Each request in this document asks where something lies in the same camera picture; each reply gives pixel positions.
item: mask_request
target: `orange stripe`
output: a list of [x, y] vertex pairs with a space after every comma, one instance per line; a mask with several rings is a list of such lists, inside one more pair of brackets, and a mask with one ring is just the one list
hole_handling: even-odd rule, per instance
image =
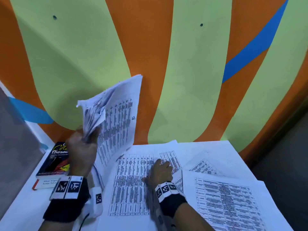
[[255, 38], [286, 0], [232, 0], [226, 62]]
[[214, 115], [206, 130], [195, 142], [220, 140], [261, 66], [267, 51], [261, 53], [221, 85]]
[[[232, 0], [227, 60], [234, 58], [268, 23], [286, 0]], [[206, 130], [195, 140], [220, 140], [262, 64], [267, 50], [221, 85], [217, 106]]]
[[[25, 45], [10, 0], [0, 0], [0, 80], [12, 95], [42, 110]], [[39, 124], [54, 141], [65, 140], [73, 131], [59, 124]]]
[[306, 53], [303, 64], [291, 85], [290, 89], [284, 96], [283, 100], [277, 106], [265, 126], [254, 138], [254, 140], [245, 147], [239, 154], [246, 163], [251, 163], [253, 159], [258, 157], [259, 151], [271, 137], [279, 130], [279, 128], [287, 121], [287, 119], [295, 112], [299, 105], [308, 95], [308, 51]]
[[164, 84], [173, 0], [106, 0], [131, 76], [142, 74], [134, 144], [148, 144]]

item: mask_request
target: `forearm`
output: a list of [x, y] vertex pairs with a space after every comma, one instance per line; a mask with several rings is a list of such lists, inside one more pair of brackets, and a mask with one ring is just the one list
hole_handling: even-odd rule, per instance
[[44, 221], [39, 231], [71, 231], [73, 229], [73, 225], [74, 221], [70, 223]]
[[183, 203], [179, 206], [173, 220], [178, 231], [214, 230], [188, 203]]

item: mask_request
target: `black wristband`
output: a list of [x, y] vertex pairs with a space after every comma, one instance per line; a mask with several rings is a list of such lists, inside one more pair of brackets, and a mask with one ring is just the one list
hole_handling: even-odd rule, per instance
[[176, 210], [183, 203], [187, 203], [184, 196], [180, 194], [170, 195], [160, 202], [160, 208], [165, 216], [173, 218]]
[[83, 209], [84, 204], [90, 198], [87, 179], [83, 178], [78, 198], [53, 199], [44, 213], [43, 219], [60, 223], [75, 221]]

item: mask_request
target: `black cable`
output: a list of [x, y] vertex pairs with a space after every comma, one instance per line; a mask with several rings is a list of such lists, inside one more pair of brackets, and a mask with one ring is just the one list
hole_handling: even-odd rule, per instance
[[83, 221], [81, 222], [81, 225], [80, 225], [79, 231], [81, 230], [81, 228], [82, 228], [82, 226], [83, 226], [84, 221], [86, 220], [86, 218], [87, 218], [89, 215], [90, 215], [90, 213], [88, 213], [88, 214], [86, 215], [86, 217], [83, 219]]

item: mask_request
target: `wristband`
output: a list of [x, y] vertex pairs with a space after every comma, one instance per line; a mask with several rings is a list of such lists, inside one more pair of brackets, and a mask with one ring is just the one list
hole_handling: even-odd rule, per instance
[[155, 192], [161, 211], [165, 216], [173, 218], [179, 206], [187, 202], [183, 192], [170, 181], [159, 184], [155, 188]]
[[75, 221], [90, 198], [87, 179], [80, 176], [61, 177], [50, 196], [43, 219], [61, 223]]

